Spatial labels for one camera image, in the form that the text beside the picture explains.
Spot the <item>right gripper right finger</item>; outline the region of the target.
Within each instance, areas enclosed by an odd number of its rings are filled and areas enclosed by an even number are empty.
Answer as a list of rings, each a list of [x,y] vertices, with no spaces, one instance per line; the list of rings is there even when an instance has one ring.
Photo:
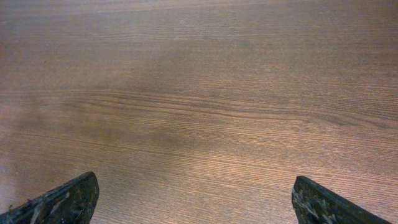
[[[296,177],[292,206],[299,224],[391,224],[306,176]]]

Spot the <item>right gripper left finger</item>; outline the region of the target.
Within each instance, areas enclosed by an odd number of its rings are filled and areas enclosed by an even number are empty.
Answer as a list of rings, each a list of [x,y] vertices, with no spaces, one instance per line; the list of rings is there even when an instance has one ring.
[[[100,190],[94,172],[84,174],[1,214],[1,224],[89,224]]]

